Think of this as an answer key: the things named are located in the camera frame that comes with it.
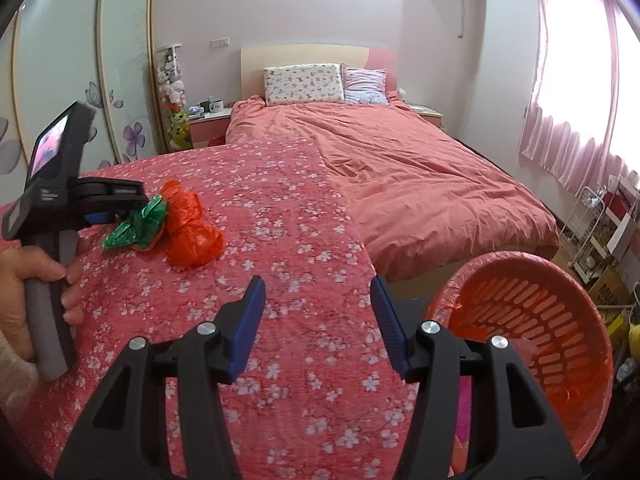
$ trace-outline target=white wall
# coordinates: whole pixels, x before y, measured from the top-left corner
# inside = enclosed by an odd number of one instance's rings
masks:
[[[240,49],[282,43],[338,43],[399,53],[399,85],[409,100],[460,126],[478,43],[479,0],[153,0],[154,41],[182,43],[178,51],[187,99],[215,95],[235,101],[240,92]],[[212,50],[209,41],[230,38]]]
[[[538,0],[486,0],[478,74],[460,139],[523,182],[566,220],[575,197],[518,153],[538,52]]]

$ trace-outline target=sheer curtain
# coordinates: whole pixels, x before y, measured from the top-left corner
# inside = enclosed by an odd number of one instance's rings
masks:
[[[520,153],[574,193],[608,174],[636,183],[638,38],[614,0],[538,2],[538,65]]]

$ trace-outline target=crumpled plastic bag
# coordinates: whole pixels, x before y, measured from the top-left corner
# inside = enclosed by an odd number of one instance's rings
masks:
[[[140,211],[129,211],[119,225],[104,239],[105,249],[120,249],[135,244],[134,248],[148,251],[162,235],[162,224],[167,204],[160,195],[154,195]]]
[[[225,237],[217,227],[202,221],[198,195],[169,180],[160,189],[168,204],[164,228],[171,238],[167,262],[176,267],[199,267],[222,254]]]

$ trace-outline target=yellow bag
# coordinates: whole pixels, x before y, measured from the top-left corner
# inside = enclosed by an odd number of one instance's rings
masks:
[[[623,313],[618,314],[616,319],[607,326],[607,334],[611,339],[611,348],[616,352],[629,334],[628,317],[624,316]]]
[[[629,352],[636,363],[640,363],[640,325],[629,327]]]

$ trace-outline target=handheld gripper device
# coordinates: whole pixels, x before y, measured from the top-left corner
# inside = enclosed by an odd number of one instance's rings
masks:
[[[2,218],[2,237],[36,245],[68,266],[76,256],[78,231],[114,221],[117,211],[146,205],[141,182],[78,178],[84,144],[95,112],[74,103],[36,139],[24,193]],[[25,280],[27,323],[43,381],[52,381],[76,363],[60,295],[66,280]]]

